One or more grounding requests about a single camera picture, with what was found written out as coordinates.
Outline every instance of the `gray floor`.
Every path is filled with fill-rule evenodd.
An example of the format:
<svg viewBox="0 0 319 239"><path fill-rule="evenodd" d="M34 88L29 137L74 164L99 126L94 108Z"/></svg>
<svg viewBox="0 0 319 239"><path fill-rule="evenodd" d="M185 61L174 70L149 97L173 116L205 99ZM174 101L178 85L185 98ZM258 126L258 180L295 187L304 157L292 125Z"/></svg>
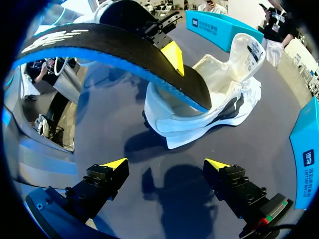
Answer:
<svg viewBox="0 0 319 239"><path fill-rule="evenodd" d="M229 57L184 24L169 35L181 47L186 65L194 65L204 54L221 61ZM95 219L99 230L123 239L237 238L245 223L214 197L202 178L206 157L244 167L256 185L268 189L268 197L280 192L295 200L289 134L301 105L267 61L255 75L262 83L261 100L241 125L216 127L173 150L164 149L143 124L147 81L134 76L114 81L104 64L88 73L76 117L78 172L84 176L93 163L123 157L130 168L116 199ZM292 210L283 223L295 223L302 212Z"/></svg>
<svg viewBox="0 0 319 239"><path fill-rule="evenodd" d="M286 52L283 53L277 70L293 91L300 106L304 107L310 101L312 95L306 86L305 79L299 74L297 67L292 63Z"/></svg>

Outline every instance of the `screw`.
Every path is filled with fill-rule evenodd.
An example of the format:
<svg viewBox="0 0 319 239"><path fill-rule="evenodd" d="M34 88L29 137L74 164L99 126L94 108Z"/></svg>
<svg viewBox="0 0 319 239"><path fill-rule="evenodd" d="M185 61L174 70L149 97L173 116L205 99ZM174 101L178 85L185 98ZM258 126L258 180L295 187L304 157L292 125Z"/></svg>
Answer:
<svg viewBox="0 0 319 239"><path fill-rule="evenodd" d="M254 196L253 195L251 195L251 194L247 194L247 199L249 200L249 201L251 201L251 200L253 200L254 199Z"/></svg>
<svg viewBox="0 0 319 239"><path fill-rule="evenodd" d="M101 182L100 179L94 179L94 184L98 185Z"/></svg>
<svg viewBox="0 0 319 239"><path fill-rule="evenodd" d="M50 198L46 198L46 199L45 199L45 203L46 203L46 204L51 204L51 203L52 203L52 200L51 200Z"/></svg>
<svg viewBox="0 0 319 239"><path fill-rule="evenodd" d="M41 211L43 209L43 205L41 203L38 203L36 205L36 208L38 208L38 210Z"/></svg>
<svg viewBox="0 0 319 239"><path fill-rule="evenodd" d="M66 192L70 192L71 190L72 190L71 187L66 187L66 188L65 188L65 191L66 191Z"/></svg>
<svg viewBox="0 0 319 239"><path fill-rule="evenodd" d="M85 195L84 194L79 195L79 199L81 200L85 199Z"/></svg>

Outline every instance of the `person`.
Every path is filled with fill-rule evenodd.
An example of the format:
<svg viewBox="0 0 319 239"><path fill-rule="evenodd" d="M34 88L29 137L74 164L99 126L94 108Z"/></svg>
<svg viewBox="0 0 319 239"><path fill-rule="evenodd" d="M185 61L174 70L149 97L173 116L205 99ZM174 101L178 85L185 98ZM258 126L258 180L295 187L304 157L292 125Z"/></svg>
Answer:
<svg viewBox="0 0 319 239"><path fill-rule="evenodd" d="M151 0L148 0L147 3L145 4L145 7L148 9L148 11L152 14L155 15L155 10L153 7L153 4L151 2Z"/></svg>
<svg viewBox="0 0 319 239"><path fill-rule="evenodd" d="M267 25L263 31L262 46L266 50L267 60L278 67L284 48L298 35L292 16L275 0L269 0L275 6L264 9Z"/></svg>
<svg viewBox="0 0 319 239"><path fill-rule="evenodd" d="M54 64L55 61L51 58L48 60L41 59L27 63L25 70L30 76L33 84L44 80L50 85L54 86L58 79L58 76L54 74ZM58 60L57 71L60 71L62 65L63 61Z"/></svg>
<svg viewBox="0 0 319 239"><path fill-rule="evenodd" d="M165 10L166 6L164 1L160 1L160 4L156 6L156 10Z"/></svg>
<svg viewBox="0 0 319 239"><path fill-rule="evenodd" d="M217 4L215 2L216 0L205 0L205 1L206 1L206 3L198 6L199 11L209 11L209 12L213 12L213 13L227 15L226 8Z"/></svg>
<svg viewBox="0 0 319 239"><path fill-rule="evenodd" d="M184 0L184 10L188 10L188 1Z"/></svg>

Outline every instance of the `cable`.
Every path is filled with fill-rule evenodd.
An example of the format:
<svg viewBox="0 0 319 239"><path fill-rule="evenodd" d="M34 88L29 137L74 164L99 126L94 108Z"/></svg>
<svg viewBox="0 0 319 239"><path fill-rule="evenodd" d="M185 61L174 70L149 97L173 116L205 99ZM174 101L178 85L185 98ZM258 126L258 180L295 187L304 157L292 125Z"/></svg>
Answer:
<svg viewBox="0 0 319 239"><path fill-rule="evenodd" d="M62 66L61 70L60 70L59 72L57 72L58 58L59 58L59 57L56 57L56 58L55 58L55 63L54 63L54 74L55 74L56 76L61 75L62 71L64 70L65 64L66 64L66 63L68 62L68 60L69 60L69 57L65 57L65 60L64 60L64 63L63 63L63 66Z"/></svg>
<svg viewBox="0 0 319 239"><path fill-rule="evenodd" d="M257 229L257 232L260 234L265 234L265 233L270 233L274 231L278 231L280 229L293 229L295 228L296 225L294 224L282 224L274 227L264 227L264 228L259 228Z"/></svg>
<svg viewBox="0 0 319 239"><path fill-rule="evenodd" d="M100 23L99 21L97 21L97 17L98 17L98 12L100 11L101 8L103 8L104 6L106 5L109 5L109 4L112 4L113 1L112 0L107 0L107 1L104 1L103 3L101 3L98 8L95 10L95 13L94 13L94 23Z"/></svg>
<svg viewBox="0 0 319 239"><path fill-rule="evenodd" d="M58 17L58 19L54 23L51 24L51 26L57 24L61 20L64 13L65 13L65 7L63 7L63 11L62 11L61 15Z"/></svg>

